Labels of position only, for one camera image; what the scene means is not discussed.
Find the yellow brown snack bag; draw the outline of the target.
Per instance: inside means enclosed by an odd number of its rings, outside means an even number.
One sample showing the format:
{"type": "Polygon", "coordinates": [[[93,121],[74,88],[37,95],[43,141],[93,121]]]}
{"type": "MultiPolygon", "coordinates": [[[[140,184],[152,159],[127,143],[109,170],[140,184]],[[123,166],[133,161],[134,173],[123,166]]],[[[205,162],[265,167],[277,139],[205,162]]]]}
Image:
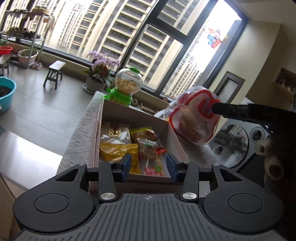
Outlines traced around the yellow brown snack bag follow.
{"type": "Polygon", "coordinates": [[[138,144],[112,144],[103,142],[99,147],[100,159],[110,162],[119,162],[125,154],[131,154],[132,156],[132,166],[130,169],[131,174],[141,174],[139,167],[138,158],[138,144]]]}

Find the red label hawthorn snack packet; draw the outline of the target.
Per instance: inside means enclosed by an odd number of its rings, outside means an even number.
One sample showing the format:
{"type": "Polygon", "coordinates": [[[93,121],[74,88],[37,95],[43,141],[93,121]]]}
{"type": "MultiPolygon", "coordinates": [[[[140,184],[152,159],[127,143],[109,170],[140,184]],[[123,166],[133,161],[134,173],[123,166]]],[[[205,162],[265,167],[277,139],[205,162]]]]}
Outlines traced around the red label hawthorn snack packet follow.
{"type": "Polygon", "coordinates": [[[143,175],[151,177],[169,177],[166,168],[165,159],[160,157],[156,159],[145,158],[140,160],[140,169],[143,175]]]}

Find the dark panda snack bag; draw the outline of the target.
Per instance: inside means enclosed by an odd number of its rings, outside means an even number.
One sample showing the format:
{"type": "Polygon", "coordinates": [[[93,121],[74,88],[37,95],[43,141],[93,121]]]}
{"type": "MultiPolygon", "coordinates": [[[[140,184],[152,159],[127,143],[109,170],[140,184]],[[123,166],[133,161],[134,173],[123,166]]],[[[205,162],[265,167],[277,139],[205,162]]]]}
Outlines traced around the dark panda snack bag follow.
{"type": "Polygon", "coordinates": [[[117,145],[131,144],[129,127],[123,123],[103,122],[100,128],[100,142],[117,145]]]}

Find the clear round cookie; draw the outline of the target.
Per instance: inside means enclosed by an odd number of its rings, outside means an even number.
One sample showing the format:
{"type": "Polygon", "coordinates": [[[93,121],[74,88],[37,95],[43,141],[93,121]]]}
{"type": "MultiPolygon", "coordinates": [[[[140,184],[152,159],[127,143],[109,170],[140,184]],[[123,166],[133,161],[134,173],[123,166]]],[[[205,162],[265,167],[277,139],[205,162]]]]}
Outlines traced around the clear round cookie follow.
{"type": "Polygon", "coordinates": [[[137,144],[140,160],[145,158],[156,159],[158,156],[167,152],[166,148],[157,142],[138,138],[137,144]]]}

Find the red spicy strip snack bag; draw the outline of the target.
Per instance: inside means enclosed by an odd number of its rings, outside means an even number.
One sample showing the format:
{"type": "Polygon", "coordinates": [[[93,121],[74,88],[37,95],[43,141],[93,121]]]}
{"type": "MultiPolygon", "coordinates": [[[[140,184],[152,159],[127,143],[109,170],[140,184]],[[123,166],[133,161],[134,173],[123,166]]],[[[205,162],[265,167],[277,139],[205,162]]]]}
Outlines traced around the red spicy strip snack bag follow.
{"type": "Polygon", "coordinates": [[[157,141],[158,136],[154,132],[151,126],[141,127],[141,128],[130,128],[129,133],[131,139],[137,143],[137,139],[145,139],[149,141],[157,141]]]}

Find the white textured tablecloth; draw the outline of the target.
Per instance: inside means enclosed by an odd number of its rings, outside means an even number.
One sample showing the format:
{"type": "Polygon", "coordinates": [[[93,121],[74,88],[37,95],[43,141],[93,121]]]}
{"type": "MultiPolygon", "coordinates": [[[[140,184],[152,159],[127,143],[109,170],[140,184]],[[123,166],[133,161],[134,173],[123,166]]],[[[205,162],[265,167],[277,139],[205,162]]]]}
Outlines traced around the white textured tablecloth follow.
{"type": "Polygon", "coordinates": [[[97,91],[70,138],[57,174],[76,164],[85,163],[88,167],[97,166],[95,156],[99,154],[99,148],[95,146],[96,138],[99,137],[97,130],[102,121],[126,123],[133,128],[151,126],[163,145],[178,159],[196,162],[203,168],[210,168],[212,164],[218,162],[209,145],[195,145],[186,142],[175,135],[167,121],[136,108],[106,101],[103,93],[97,91]]]}

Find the pink cardboard box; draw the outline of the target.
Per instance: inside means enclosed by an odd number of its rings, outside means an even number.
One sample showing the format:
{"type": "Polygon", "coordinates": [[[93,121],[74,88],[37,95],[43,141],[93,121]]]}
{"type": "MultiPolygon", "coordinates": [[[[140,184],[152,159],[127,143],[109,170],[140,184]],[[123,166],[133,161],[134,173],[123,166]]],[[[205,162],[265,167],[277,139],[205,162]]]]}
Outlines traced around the pink cardboard box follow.
{"type": "Polygon", "coordinates": [[[132,155],[132,166],[127,180],[116,184],[118,193],[181,192],[182,185],[171,180],[166,157],[173,154],[179,161],[187,157],[170,124],[104,99],[99,105],[90,166],[119,162],[126,153],[132,155]]]}

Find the grey washing machine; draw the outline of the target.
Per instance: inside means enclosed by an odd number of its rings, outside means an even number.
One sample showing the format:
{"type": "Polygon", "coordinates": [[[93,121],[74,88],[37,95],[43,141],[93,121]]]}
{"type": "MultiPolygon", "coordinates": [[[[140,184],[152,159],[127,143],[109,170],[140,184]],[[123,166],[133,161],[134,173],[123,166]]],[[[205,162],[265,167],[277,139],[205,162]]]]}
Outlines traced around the grey washing machine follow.
{"type": "Polygon", "coordinates": [[[268,136],[265,126],[228,119],[209,146],[218,164],[238,171],[255,153],[255,143],[268,136]]]}

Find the red rabbit face snack bag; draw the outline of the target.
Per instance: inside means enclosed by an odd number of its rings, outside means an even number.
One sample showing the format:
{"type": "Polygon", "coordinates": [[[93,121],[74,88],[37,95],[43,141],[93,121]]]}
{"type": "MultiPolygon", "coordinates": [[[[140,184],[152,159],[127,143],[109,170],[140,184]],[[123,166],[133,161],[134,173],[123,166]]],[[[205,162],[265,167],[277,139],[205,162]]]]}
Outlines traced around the red rabbit face snack bag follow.
{"type": "Polygon", "coordinates": [[[216,94],[195,86],[168,105],[164,118],[178,137],[193,144],[206,144],[213,138],[220,120],[220,115],[212,111],[213,104],[219,102],[216,94]]]}

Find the dark framed door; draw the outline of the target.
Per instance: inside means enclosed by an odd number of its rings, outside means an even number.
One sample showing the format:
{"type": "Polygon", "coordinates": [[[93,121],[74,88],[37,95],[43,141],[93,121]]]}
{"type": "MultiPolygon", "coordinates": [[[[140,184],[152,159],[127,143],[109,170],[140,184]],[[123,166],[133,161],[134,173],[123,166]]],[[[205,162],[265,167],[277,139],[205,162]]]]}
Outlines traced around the dark framed door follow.
{"type": "Polygon", "coordinates": [[[219,97],[222,103],[231,103],[244,82],[245,80],[243,78],[227,71],[214,93],[219,97]]]}

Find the green candy dispenser globe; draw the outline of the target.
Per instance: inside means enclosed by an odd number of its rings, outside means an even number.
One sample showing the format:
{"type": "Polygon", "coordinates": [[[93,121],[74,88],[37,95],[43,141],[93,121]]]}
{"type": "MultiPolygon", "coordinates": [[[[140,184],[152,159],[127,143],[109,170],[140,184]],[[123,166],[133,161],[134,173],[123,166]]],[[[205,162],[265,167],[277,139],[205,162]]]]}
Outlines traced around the green candy dispenser globe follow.
{"type": "Polygon", "coordinates": [[[140,71],[135,67],[121,69],[115,76],[115,87],[107,88],[108,94],[104,99],[130,106],[132,97],[139,92],[143,85],[140,71]]]}

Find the pink orchid flower pot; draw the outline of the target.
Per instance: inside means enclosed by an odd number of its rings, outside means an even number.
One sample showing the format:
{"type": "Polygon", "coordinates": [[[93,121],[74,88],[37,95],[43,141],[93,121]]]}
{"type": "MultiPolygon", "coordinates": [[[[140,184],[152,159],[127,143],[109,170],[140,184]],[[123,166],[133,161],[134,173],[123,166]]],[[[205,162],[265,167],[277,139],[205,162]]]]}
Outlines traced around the pink orchid flower pot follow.
{"type": "Polygon", "coordinates": [[[103,92],[106,87],[111,87],[111,71],[120,67],[120,61],[96,50],[90,51],[88,57],[92,58],[92,62],[89,69],[84,71],[87,74],[85,88],[91,92],[103,92]]]}

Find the cartoon window sticker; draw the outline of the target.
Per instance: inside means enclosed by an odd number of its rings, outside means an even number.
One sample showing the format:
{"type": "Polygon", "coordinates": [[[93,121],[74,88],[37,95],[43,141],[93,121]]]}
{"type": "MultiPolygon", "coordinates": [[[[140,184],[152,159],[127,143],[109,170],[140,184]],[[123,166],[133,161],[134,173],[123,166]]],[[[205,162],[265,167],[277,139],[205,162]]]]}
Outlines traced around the cartoon window sticker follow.
{"type": "Polygon", "coordinates": [[[226,35],[223,39],[220,38],[221,31],[219,29],[213,30],[211,28],[208,28],[208,45],[212,48],[215,49],[217,46],[219,46],[222,42],[225,42],[229,36],[226,35]]]}

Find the small dark wooden stool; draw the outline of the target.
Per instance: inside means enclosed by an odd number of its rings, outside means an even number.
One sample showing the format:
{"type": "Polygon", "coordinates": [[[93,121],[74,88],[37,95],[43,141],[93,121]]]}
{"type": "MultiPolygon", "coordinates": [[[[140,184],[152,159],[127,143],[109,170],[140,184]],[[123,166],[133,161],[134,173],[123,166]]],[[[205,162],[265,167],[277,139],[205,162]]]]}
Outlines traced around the small dark wooden stool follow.
{"type": "Polygon", "coordinates": [[[45,81],[43,83],[43,87],[46,86],[48,81],[52,81],[55,83],[55,90],[58,87],[58,81],[62,81],[63,79],[63,69],[65,67],[66,63],[63,61],[55,61],[53,64],[49,66],[49,71],[47,73],[47,76],[45,78],[45,81]]]}

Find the blue plastic basin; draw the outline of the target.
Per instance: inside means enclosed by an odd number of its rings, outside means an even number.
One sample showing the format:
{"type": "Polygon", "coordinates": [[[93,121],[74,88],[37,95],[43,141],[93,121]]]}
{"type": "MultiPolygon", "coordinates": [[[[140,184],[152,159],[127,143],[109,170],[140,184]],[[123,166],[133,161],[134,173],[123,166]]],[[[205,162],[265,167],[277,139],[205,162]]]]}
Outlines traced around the blue plastic basin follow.
{"type": "Polygon", "coordinates": [[[7,77],[1,77],[1,113],[7,111],[12,103],[13,95],[16,91],[16,83],[7,77]]]}

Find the potted green plant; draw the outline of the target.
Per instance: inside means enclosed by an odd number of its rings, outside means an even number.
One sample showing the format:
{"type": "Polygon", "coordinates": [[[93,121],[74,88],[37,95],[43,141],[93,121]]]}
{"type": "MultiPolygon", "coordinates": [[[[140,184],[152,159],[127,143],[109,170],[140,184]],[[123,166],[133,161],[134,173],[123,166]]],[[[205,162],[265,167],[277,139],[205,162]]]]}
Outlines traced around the potted green plant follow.
{"type": "Polygon", "coordinates": [[[18,52],[18,62],[22,66],[29,66],[34,63],[39,52],[35,49],[32,50],[30,54],[30,49],[23,49],[18,52]]]}

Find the wooden bench stool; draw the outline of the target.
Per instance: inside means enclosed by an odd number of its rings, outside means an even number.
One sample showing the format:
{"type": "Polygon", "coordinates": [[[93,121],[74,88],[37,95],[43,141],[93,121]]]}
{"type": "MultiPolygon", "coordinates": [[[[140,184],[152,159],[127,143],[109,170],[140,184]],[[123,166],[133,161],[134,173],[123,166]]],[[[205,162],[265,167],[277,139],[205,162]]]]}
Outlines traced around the wooden bench stool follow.
{"type": "Polygon", "coordinates": [[[5,69],[7,70],[7,75],[10,73],[10,66],[9,66],[9,59],[10,55],[2,55],[0,57],[0,69],[1,69],[1,76],[4,76],[5,69]]]}

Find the red plastic basin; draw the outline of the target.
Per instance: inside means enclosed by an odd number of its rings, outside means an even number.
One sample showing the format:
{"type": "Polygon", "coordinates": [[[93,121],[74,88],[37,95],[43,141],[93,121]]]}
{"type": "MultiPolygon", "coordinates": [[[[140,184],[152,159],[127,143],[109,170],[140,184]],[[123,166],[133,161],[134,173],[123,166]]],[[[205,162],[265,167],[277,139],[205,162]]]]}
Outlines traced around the red plastic basin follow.
{"type": "Polygon", "coordinates": [[[11,46],[0,46],[0,55],[9,55],[12,50],[13,47],[11,46]]]}

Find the metal shoe rack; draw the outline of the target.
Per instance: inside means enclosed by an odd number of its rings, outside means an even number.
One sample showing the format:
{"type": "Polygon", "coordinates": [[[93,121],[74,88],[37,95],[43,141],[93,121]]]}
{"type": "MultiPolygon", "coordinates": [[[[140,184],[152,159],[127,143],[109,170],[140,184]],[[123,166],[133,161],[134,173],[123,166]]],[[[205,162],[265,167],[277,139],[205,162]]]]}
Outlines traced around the metal shoe rack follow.
{"type": "MultiPolygon", "coordinates": [[[[1,37],[7,42],[22,44],[24,49],[35,49],[39,52],[35,62],[39,62],[42,56],[44,44],[48,33],[52,30],[55,23],[55,18],[50,15],[49,9],[46,6],[36,6],[32,10],[14,9],[4,11],[4,19],[1,21],[3,26],[1,37]]],[[[19,64],[18,52],[16,53],[16,63],[19,64]]]]}

